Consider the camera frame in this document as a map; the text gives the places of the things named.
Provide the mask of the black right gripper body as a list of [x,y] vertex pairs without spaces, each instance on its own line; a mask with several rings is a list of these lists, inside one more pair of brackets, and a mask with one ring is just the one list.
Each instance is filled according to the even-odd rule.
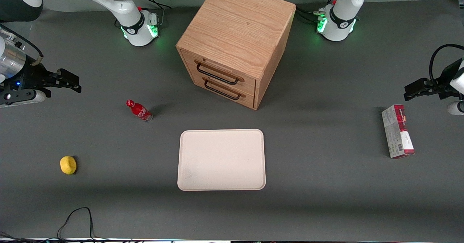
[[51,91],[48,87],[59,87],[60,69],[56,72],[50,72],[42,64],[31,66],[27,63],[19,68],[16,65],[2,65],[2,98],[10,99],[13,94],[11,92],[33,89],[44,93],[46,98],[51,97]]

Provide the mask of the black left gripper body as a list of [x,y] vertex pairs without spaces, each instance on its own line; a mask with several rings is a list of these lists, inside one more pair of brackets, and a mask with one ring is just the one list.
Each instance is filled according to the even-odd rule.
[[433,66],[434,58],[431,58],[428,70],[429,77],[440,98],[455,96],[463,100],[463,58],[446,66],[438,78],[434,78]]

